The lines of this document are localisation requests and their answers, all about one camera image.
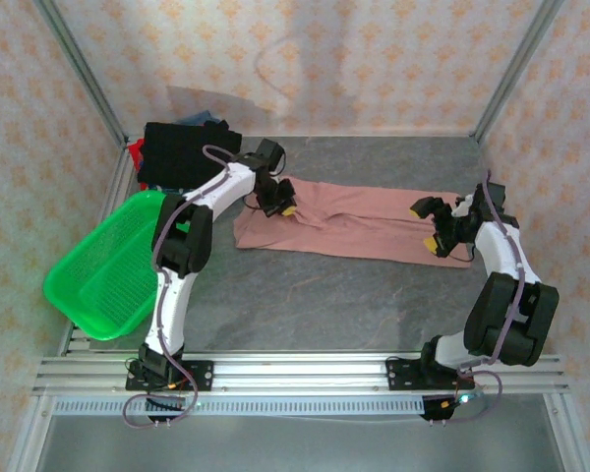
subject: wallpaper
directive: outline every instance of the wallpaper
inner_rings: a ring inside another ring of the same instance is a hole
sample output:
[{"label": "wallpaper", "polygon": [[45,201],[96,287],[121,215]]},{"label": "wallpaper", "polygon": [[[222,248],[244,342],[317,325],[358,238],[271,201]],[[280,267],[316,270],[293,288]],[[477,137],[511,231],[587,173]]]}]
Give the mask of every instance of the wallpaper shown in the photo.
[{"label": "wallpaper", "polygon": [[551,342],[590,442],[590,0],[564,2],[484,154],[509,187],[530,262],[560,291]]},{"label": "wallpaper", "polygon": [[540,0],[58,0],[125,132],[468,135]]},{"label": "wallpaper", "polygon": [[95,224],[118,149],[30,0],[0,0],[0,471],[65,318],[47,271]]}]

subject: pink cloth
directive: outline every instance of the pink cloth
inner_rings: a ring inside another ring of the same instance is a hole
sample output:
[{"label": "pink cloth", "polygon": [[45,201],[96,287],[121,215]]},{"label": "pink cloth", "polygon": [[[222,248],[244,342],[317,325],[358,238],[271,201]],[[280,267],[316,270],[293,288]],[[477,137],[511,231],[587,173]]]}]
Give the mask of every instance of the pink cloth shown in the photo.
[{"label": "pink cloth", "polygon": [[[435,232],[433,223],[430,218],[418,219],[409,212],[423,197],[442,197],[453,204],[456,194],[345,187],[289,178],[295,188],[295,213],[267,218],[262,211],[243,209],[234,221],[237,248],[469,267],[469,263],[433,255],[423,242]],[[249,197],[248,204],[255,205],[255,198]],[[464,245],[451,254],[468,259]]]}]

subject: green basket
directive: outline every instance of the green basket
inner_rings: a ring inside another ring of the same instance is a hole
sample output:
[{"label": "green basket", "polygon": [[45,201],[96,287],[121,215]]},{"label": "green basket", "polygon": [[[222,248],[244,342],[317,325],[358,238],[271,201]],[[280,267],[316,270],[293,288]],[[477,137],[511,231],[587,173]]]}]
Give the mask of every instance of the green basket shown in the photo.
[{"label": "green basket", "polygon": [[44,295],[88,336],[128,334],[152,312],[157,275],[150,244],[164,197],[135,194],[48,273]]}]

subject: wall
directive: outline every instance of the wall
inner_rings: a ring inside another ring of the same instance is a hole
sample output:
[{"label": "wall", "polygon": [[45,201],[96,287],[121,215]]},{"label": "wall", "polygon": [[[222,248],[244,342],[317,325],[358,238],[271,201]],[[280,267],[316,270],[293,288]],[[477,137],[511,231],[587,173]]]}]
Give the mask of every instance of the wall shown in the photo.
[{"label": "wall", "polygon": [[118,155],[30,0],[0,0],[0,470],[65,318],[48,269],[94,225]]},{"label": "wall", "polygon": [[551,341],[590,442],[590,0],[564,2],[484,152],[533,266],[560,291]]},{"label": "wall", "polygon": [[57,0],[125,131],[468,135],[540,0]]}]

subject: black mounting plate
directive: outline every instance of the black mounting plate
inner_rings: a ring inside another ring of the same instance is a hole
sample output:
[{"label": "black mounting plate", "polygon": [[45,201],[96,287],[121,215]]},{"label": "black mounting plate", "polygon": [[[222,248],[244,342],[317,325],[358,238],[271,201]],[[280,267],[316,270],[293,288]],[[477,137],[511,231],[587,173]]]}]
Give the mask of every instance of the black mounting plate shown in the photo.
[{"label": "black mounting plate", "polygon": [[384,362],[389,390],[471,390],[474,381],[452,369],[422,369],[421,359],[392,357]]},{"label": "black mounting plate", "polygon": [[[139,368],[135,363],[140,361],[133,361],[131,368]],[[181,366],[186,369],[199,387],[199,391],[211,391],[212,382],[214,382],[214,363],[212,361],[181,361]],[[148,383],[144,379],[138,379],[132,374],[127,376],[127,383],[125,384],[127,391],[148,391],[152,389],[152,385],[149,387]],[[177,387],[175,391],[192,390],[193,387],[188,382],[183,382],[180,387]]]}]

